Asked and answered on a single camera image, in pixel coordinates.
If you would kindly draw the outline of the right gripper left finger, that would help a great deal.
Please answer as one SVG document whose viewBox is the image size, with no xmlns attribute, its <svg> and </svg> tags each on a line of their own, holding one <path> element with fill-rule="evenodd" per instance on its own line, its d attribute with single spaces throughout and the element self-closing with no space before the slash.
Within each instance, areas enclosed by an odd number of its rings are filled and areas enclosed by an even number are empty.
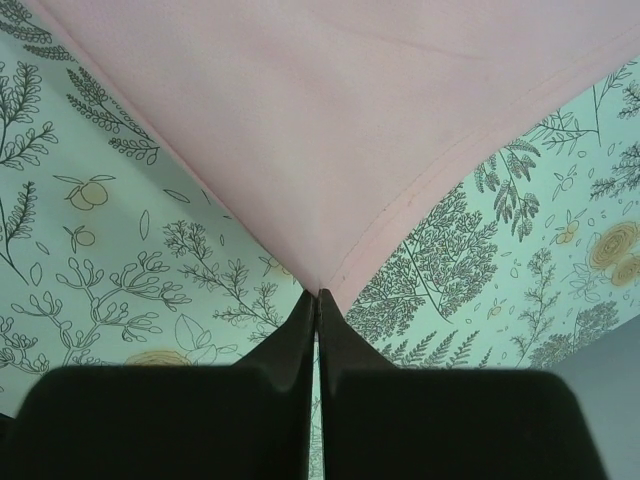
<svg viewBox="0 0 640 480">
<path fill-rule="evenodd" d="M 230 366 L 77 366 L 47 373 L 13 423 L 17 479 L 303 479 L 310 293 Z"/>
</svg>

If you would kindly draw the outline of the floral patterned table mat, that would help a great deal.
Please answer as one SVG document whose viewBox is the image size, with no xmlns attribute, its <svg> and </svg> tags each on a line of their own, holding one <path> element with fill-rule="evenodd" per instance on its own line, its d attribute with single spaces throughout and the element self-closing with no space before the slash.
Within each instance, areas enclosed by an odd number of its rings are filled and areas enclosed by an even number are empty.
<svg viewBox="0 0 640 480">
<path fill-rule="evenodd" d="M 230 366 L 316 302 L 30 9 L 1 5 L 1 475 L 47 373 Z M 554 375 L 639 317 L 639 53 L 503 145 L 409 231 L 346 323 L 394 366 Z"/>
</svg>

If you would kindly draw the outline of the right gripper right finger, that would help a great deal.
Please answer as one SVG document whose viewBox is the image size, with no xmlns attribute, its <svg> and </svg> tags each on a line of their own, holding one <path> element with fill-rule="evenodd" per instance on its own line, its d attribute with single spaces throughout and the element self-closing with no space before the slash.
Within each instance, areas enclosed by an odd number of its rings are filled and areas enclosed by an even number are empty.
<svg viewBox="0 0 640 480">
<path fill-rule="evenodd" d="M 394 366 L 317 297 L 329 479 L 602 479 L 574 393 L 558 376 Z"/>
</svg>

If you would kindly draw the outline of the pink t-shirt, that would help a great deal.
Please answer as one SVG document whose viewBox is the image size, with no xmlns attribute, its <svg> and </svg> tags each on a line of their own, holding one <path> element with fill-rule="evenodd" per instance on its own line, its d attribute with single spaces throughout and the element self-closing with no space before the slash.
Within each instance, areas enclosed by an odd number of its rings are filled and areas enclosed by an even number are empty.
<svg viewBox="0 0 640 480">
<path fill-rule="evenodd" d="M 125 109 L 343 307 L 486 157 L 639 53 L 635 1 L 33 1 Z"/>
</svg>

